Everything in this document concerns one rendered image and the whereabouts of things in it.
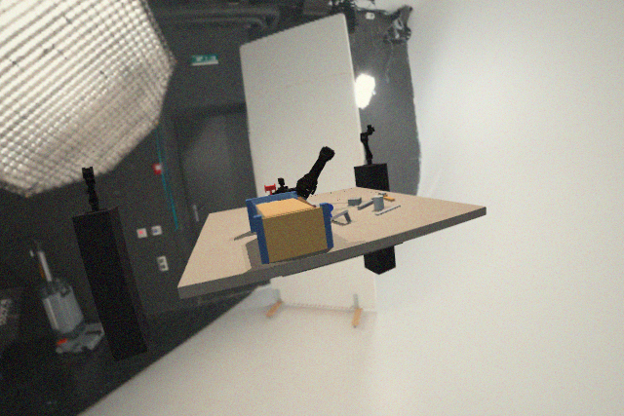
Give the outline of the clear-panelled rack with blue frame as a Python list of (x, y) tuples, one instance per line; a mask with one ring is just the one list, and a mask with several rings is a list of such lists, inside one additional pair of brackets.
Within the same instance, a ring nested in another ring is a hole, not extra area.
[(329, 203), (297, 192), (246, 200), (262, 264), (334, 247)]

